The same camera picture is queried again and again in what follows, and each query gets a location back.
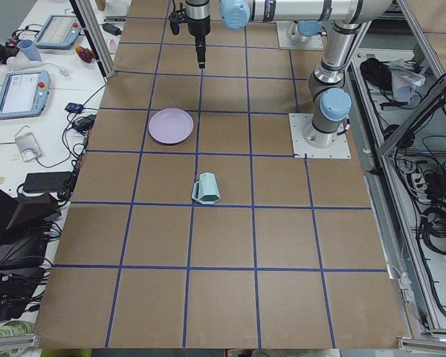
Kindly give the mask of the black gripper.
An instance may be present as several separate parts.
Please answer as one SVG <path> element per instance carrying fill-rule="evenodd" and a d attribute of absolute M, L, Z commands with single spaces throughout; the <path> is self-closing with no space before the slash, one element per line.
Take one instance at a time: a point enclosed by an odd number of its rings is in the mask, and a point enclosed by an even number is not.
<path fill-rule="evenodd" d="M 195 37 L 195 51 L 199 68 L 206 66 L 205 36 L 210 32 L 210 1 L 186 0 L 188 30 Z"/>

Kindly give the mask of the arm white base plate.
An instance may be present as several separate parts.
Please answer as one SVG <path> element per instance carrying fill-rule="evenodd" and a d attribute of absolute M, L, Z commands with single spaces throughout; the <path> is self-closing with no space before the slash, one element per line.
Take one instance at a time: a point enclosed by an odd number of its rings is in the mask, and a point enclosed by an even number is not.
<path fill-rule="evenodd" d="M 279 47 L 304 51 L 321 51 L 323 42 L 322 22 L 313 20 L 278 21 L 277 36 Z"/>
<path fill-rule="evenodd" d="M 350 159 L 346 134 L 340 124 L 336 132 L 325 134 L 312 126 L 313 114 L 290 113 L 289 126 L 295 158 Z"/>

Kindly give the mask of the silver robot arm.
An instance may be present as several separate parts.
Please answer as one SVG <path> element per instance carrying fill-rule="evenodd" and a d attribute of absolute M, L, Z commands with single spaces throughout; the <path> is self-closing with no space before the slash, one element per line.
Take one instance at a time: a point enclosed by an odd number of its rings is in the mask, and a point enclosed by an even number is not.
<path fill-rule="evenodd" d="M 219 13 L 230 29 L 241 29 L 249 22 L 288 20 L 289 36 L 301 39 L 317 35 L 322 21 L 330 14 L 330 1 L 220 1 Z M 168 19 L 174 35 L 186 24 L 195 39 L 195 51 L 200 69 L 206 66 L 206 40 L 210 33 L 209 1 L 185 1 L 174 4 Z"/>
<path fill-rule="evenodd" d="M 249 22 L 302 20 L 331 22 L 320 64 L 311 72 L 308 84 L 314 101 L 311 122 L 303 130 L 304 140 L 325 149 L 338 136 L 339 125 L 348 118 L 350 96 L 335 86 L 344 79 L 345 67 L 364 37 L 363 26 L 379 17 L 390 1 L 220 1 L 224 24 L 240 29 Z"/>

